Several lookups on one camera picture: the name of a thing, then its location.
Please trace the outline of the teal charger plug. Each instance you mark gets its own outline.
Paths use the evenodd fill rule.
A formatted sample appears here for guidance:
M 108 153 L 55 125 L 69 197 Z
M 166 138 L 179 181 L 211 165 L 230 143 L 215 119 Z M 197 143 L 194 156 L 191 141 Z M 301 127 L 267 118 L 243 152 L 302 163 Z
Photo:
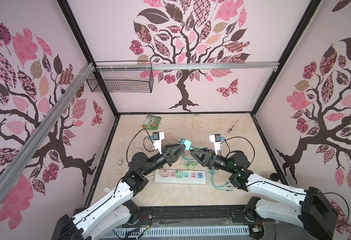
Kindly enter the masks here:
M 189 151 L 189 150 L 191 149 L 191 145 L 192 145 L 192 142 L 191 142 L 191 141 L 182 138 L 182 139 L 179 140 L 179 143 L 180 143 L 181 145 L 185 145 L 185 146 L 186 146 L 186 147 L 185 147 L 185 150 L 186 150 L 186 151 Z

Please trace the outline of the green charger plug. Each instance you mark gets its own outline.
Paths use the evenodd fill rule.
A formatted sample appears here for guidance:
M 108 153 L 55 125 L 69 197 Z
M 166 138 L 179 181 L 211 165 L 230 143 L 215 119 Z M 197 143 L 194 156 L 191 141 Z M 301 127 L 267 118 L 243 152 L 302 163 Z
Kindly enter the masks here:
M 181 171 L 181 170 L 176 170 L 175 171 L 175 177 L 176 178 L 183 178 L 183 176 L 184 176 L 184 172 L 183 171 Z

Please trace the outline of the pink charger plug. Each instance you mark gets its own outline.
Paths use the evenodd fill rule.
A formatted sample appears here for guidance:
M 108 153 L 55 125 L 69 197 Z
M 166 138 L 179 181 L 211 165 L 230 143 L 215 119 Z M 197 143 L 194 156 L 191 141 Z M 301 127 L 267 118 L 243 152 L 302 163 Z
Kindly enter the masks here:
M 161 170 L 160 175 L 164 178 L 167 178 L 169 176 L 169 172 L 167 170 Z

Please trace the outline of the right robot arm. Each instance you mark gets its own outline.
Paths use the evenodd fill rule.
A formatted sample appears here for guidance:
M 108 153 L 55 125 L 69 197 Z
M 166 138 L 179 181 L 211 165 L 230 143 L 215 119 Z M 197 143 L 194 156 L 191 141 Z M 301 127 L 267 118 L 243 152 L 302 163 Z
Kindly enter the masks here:
M 261 177 L 247 169 L 251 163 L 242 151 L 226 158 L 203 148 L 192 150 L 191 156 L 203 167 L 230 173 L 236 189 L 254 194 L 244 209 L 248 221 L 273 219 L 301 227 L 317 240 L 333 238 L 338 213 L 317 188 L 294 188 Z

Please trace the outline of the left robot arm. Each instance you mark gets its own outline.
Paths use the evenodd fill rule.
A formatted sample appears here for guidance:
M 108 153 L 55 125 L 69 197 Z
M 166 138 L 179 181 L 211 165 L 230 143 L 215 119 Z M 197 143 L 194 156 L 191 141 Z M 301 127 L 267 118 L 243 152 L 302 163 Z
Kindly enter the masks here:
M 52 234 L 53 240 L 99 240 L 108 232 L 138 219 L 139 207 L 132 201 L 147 185 L 147 175 L 164 165 L 171 166 L 185 150 L 185 145 L 167 145 L 161 153 L 148 157 L 145 153 L 134 154 L 128 164 L 128 172 L 116 187 L 103 198 L 80 213 L 62 216 Z

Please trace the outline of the white multicolour power strip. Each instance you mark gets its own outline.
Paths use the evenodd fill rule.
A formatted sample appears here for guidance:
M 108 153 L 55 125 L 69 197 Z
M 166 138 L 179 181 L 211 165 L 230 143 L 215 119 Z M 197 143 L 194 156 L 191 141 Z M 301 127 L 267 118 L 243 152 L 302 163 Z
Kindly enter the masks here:
M 205 171 L 188 170 L 156 170 L 154 182 L 158 184 L 205 185 L 207 177 Z

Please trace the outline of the metal fork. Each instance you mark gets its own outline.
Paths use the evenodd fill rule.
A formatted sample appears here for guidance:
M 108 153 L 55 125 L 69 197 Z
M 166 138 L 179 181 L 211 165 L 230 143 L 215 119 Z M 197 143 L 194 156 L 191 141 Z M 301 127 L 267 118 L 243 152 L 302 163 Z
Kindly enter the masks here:
M 227 130 L 227 133 L 231 133 L 233 131 L 233 128 L 236 126 L 236 124 L 239 122 L 239 120 L 236 120 L 233 125 Z

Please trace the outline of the green snack packet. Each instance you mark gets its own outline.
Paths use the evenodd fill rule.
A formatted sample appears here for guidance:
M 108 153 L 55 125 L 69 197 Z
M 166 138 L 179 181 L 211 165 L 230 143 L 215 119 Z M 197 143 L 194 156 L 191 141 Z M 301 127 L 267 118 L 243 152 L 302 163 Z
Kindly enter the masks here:
M 160 121 L 161 121 L 161 117 L 147 115 L 142 124 L 142 128 L 146 130 L 157 130 Z

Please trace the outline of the cream vegetable peeler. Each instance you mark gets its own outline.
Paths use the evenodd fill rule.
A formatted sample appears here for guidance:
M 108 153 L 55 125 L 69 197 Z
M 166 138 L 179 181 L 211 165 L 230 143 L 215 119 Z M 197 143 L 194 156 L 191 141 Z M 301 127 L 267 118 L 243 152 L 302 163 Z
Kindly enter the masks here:
M 200 118 L 200 114 L 192 114 L 193 117 L 193 128 L 195 129 L 197 127 L 197 122 L 198 119 Z

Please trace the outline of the glass jar black lid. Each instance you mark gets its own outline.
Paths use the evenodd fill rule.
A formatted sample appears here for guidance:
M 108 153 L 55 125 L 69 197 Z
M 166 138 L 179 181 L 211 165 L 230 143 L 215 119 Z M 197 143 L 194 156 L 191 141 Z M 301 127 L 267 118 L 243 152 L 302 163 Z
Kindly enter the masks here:
M 269 176 L 269 180 L 278 182 L 280 180 L 280 177 L 277 173 L 271 173 Z

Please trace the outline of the black front base frame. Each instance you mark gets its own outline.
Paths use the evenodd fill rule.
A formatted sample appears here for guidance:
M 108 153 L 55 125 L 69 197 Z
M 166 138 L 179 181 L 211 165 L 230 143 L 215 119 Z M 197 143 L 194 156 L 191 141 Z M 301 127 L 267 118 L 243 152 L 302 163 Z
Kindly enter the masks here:
M 253 223 L 246 219 L 246 205 L 234 206 L 190 206 L 190 207 L 139 207 L 135 223 L 126 223 L 119 228 L 151 227 L 206 227 L 206 226 L 247 226 L 252 239 L 262 239 L 266 223 L 273 219 L 262 219 Z

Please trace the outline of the back aluminium rail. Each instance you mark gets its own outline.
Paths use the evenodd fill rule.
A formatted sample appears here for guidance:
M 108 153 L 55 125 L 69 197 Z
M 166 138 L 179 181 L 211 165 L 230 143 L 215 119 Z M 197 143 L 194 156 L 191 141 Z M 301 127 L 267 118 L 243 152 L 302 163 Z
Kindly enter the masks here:
M 97 69 L 143 69 L 143 70 L 213 70 L 213 69 L 277 69 L 277 62 L 244 62 L 244 63 L 194 63 L 194 64 L 153 64 L 144 62 L 144 64 L 123 64 L 117 65 L 117 62 L 106 62 L 106 64 L 97 64 Z

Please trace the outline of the aluminium rail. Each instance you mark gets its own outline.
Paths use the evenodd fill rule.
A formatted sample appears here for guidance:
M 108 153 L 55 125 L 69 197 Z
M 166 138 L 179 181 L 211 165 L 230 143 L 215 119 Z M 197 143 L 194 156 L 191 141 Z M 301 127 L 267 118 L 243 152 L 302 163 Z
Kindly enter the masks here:
M 213 70 L 213 69 L 277 69 L 277 62 L 244 62 L 244 63 L 194 63 L 194 64 L 153 64 L 144 62 L 144 64 L 123 64 L 117 65 L 117 62 L 106 62 L 106 64 L 97 64 L 97 69 L 143 69 L 143 70 Z
M 20 174 L 26 168 L 27 163 L 32 159 L 39 146 L 42 144 L 54 124 L 58 121 L 64 109 L 69 105 L 80 86 L 87 80 L 94 70 L 93 63 L 86 63 L 77 73 L 74 82 L 66 89 L 65 93 L 54 104 L 52 110 L 42 120 L 41 124 L 36 128 L 33 135 L 19 150 L 15 159 L 6 167 L 0 175 L 0 204 L 7 193 L 10 191 Z

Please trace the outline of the left aluminium rail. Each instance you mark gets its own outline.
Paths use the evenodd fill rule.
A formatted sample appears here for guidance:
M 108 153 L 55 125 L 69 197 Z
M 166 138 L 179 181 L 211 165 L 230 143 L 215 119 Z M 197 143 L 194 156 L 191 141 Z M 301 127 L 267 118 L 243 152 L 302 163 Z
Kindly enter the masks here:
M 20 174 L 26 168 L 27 163 L 32 159 L 39 146 L 42 144 L 54 124 L 58 121 L 64 109 L 69 105 L 80 86 L 87 80 L 94 70 L 93 63 L 86 63 L 77 73 L 74 82 L 66 89 L 65 93 L 54 104 L 52 110 L 42 120 L 41 124 L 36 128 L 33 135 L 19 150 L 15 159 L 6 167 L 0 175 L 0 204 L 7 193 L 10 191 Z

